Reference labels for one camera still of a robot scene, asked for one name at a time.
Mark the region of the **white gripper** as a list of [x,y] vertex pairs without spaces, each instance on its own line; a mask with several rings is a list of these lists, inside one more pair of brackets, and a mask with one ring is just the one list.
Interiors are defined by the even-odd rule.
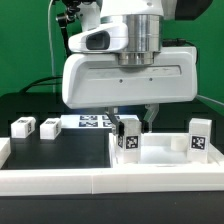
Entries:
[[117,107],[146,105],[144,131],[151,132],[159,112],[154,103],[191,101],[197,94],[196,49],[164,47],[154,63],[121,66],[114,54],[73,54],[65,62],[63,102],[72,109],[107,107],[114,135],[124,135]]

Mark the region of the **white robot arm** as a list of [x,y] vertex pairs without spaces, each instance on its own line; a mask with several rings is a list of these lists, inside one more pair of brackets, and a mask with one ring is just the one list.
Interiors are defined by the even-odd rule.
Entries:
[[197,94],[197,49],[181,39],[163,40],[166,20],[193,21],[213,0],[86,0],[83,31],[69,38],[62,98],[72,108],[105,107],[115,133],[128,125],[113,109],[147,105],[140,123],[148,131],[160,103],[190,101]]

